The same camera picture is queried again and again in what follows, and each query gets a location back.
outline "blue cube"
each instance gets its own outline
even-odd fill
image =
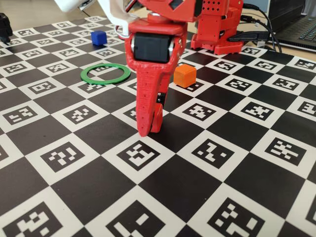
[[[92,43],[95,45],[103,45],[108,42],[107,33],[103,31],[94,31],[91,32]]]

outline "green ring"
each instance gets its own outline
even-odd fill
[[[124,72],[124,74],[122,76],[120,76],[119,78],[112,79],[112,80],[106,80],[106,81],[92,80],[91,78],[88,77],[88,72],[90,72],[91,70],[93,70],[95,68],[101,68],[101,67],[119,68]],[[129,77],[129,75],[130,75],[130,69],[124,65],[117,64],[117,63],[101,63],[101,64],[97,64],[97,65],[94,65],[94,66],[91,66],[91,67],[84,69],[81,72],[80,77],[83,81],[90,83],[90,84],[108,85],[108,84],[115,84],[115,83],[122,82],[122,81],[126,80]]]

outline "checkerboard mat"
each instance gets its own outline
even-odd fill
[[[197,82],[170,79],[161,132],[142,138],[134,71],[79,77],[126,65],[108,19],[14,34],[0,44],[0,236],[316,236],[316,62],[216,56],[189,34],[179,65]]]

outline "laptop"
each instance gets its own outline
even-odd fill
[[[302,14],[305,4],[305,0],[270,0],[269,18],[282,45],[316,52],[316,17]]]

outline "orange cube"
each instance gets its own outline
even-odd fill
[[[183,64],[177,67],[173,74],[173,82],[183,88],[193,85],[197,81],[197,69]]]

